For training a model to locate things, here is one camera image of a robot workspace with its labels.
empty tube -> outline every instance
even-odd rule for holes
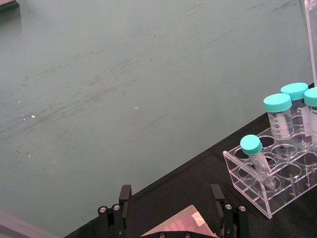
[[[241,148],[247,154],[256,170],[264,177],[263,183],[271,190],[275,189],[275,179],[269,176],[270,167],[262,150],[262,143],[256,135],[246,135],[240,141]]]

tube label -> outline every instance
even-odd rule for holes
[[[273,136],[279,137],[279,140],[291,138],[284,113],[268,113],[268,119]]]
[[[310,122],[311,130],[317,131],[317,107],[310,108],[309,116],[311,119],[311,122]]]
[[[305,136],[310,136],[311,135],[311,129],[309,127],[310,115],[309,115],[308,106],[305,106],[303,108],[298,108],[298,112],[302,116]]]

black surface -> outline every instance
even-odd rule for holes
[[[100,212],[101,208],[105,208],[105,212]],[[107,237],[109,234],[109,226],[108,226],[108,208],[103,206],[98,208],[98,224],[99,224],[99,237]]]
[[[239,238],[250,237],[249,234],[249,222],[248,215],[246,211],[238,210],[239,213],[239,224],[238,224],[238,234]]]
[[[224,209],[223,211],[223,238],[233,238],[234,228],[233,228],[233,211],[231,209]]]
[[[132,196],[131,185],[123,185],[119,195],[119,203],[122,205],[124,202],[130,202]]]
[[[225,197],[221,191],[219,184],[210,184],[211,187],[211,199],[218,202],[224,202]]]
[[[7,10],[9,8],[12,8],[12,7],[17,7],[17,6],[19,6],[19,4],[16,1],[8,2],[8,3],[0,6],[0,12]]]
[[[210,149],[133,195],[128,235],[137,237],[193,204],[211,229],[216,230],[210,198],[210,184],[220,185],[227,200],[235,206],[243,204],[248,210],[251,238],[316,238],[317,190],[313,189],[274,214],[265,217],[231,183],[223,150],[239,145],[247,134],[259,134],[269,127],[267,114],[260,116]],[[67,238],[93,237],[96,221],[84,225]]]

scratch mark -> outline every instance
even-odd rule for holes
[[[198,8],[198,7],[203,6],[203,5],[205,5],[205,3],[199,4],[199,5],[194,5],[194,6],[192,6],[191,8],[187,9],[187,10],[184,11],[184,12],[188,12],[188,11],[194,10],[195,8]]]
[[[149,125],[152,125],[153,123],[157,122],[158,120],[161,120],[162,118],[166,117],[167,115],[169,115],[169,113],[166,113],[164,116],[161,116],[160,118],[154,120],[154,121],[151,122],[150,124],[147,124],[145,127],[148,127]]]
[[[95,55],[100,54],[101,52],[103,52],[103,50],[97,51]]]
[[[227,39],[227,36],[229,36],[232,32],[236,31],[237,29],[239,29],[239,26],[237,26],[237,27],[231,29],[231,30],[228,31],[228,32],[225,32],[225,33],[220,34],[216,39],[213,40],[213,42],[217,42],[217,41],[222,40],[222,39],[225,39],[225,40],[226,40],[226,39]]]
[[[42,171],[44,171],[44,170],[48,169],[50,166],[51,166],[51,165],[49,165],[49,166],[46,166],[46,167],[42,168]]]
[[[133,67],[127,68],[127,69],[125,69],[125,70],[122,70],[122,71],[120,72],[120,74],[123,74],[123,73],[125,73],[125,72],[130,72],[130,71],[133,70],[134,68],[138,68],[138,67],[142,67],[142,66],[143,66],[143,64],[135,65],[135,66],[133,66]]]
[[[290,6],[295,6],[297,4],[297,2],[293,2],[292,1],[287,1],[286,3],[284,3],[282,6],[277,7],[276,9],[274,9],[270,15],[272,15],[273,13],[285,10],[286,8],[290,7]]]
[[[57,139],[60,139],[60,138],[62,138],[66,133],[68,133],[70,131],[70,129],[67,129],[66,131],[64,131],[61,135],[59,135],[58,137],[57,137]]]
[[[136,61],[134,61],[132,63],[126,63],[126,64],[122,65],[120,68],[128,67],[128,66],[134,65],[135,63],[139,63],[139,62],[141,62],[141,61],[140,60],[136,60]]]
[[[262,6],[262,5],[264,5],[263,2],[260,3],[260,4],[255,5],[255,6],[252,6],[252,7],[248,8],[247,11],[250,11],[250,10],[252,10],[252,9],[254,9],[254,8],[257,8],[257,7],[259,7],[259,6]]]
[[[115,86],[111,86],[106,89],[101,89],[99,91],[96,91],[93,94],[84,96],[84,98],[81,100],[76,100],[73,103],[66,104],[60,108],[54,109],[54,111],[50,111],[49,114],[42,115],[42,117],[37,122],[29,126],[23,127],[23,131],[24,133],[27,131],[30,131],[32,128],[40,124],[46,123],[47,121],[50,121],[50,123],[53,123],[66,115],[72,115],[72,117],[75,117],[76,114],[80,114],[81,112],[85,111],[87,108],[91,108],[91,105],[93,105],[94,103],[102,101],[102,96],[110,92],[115,92],[118,90],[122,90],[126,87],[130,87],[133,85],[134,82],[138,81],[138,79],[139,79],[138,77],[135,77],[134,79],[128,80],[124,83],[119,83]],[[0,134],[11,130],[13,127],[14,125],[4,127],[4,130],[0,131]]]
[[[95,80],[93,80],[90,84],[88,84],[88,86],[92,86],[93,84],[99,82],[102,80],[102,77],[100,74],[96,75]]]
[[[55,67],[52,67],[50,69],[47,69],[45,71],[39,72],[37,73],[34,77],[38,77],[40,75],[44,75],[44,74],[56,74],[59,70],[68,67],[70,64],[66,63],[66,64],[61,64]]]
[[[198,13],[198,12],[195,11],[195,12],[193,12],[192,14],[187,15],[187,17],[189,17],[189,16],[191,16],[191,15],[194,15],[194,14],[196,14],[196,13]]]

scratched tabletop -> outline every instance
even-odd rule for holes
[[[60,237],[312,82],[299,0],[18,2],[0,14],[0,208]]]

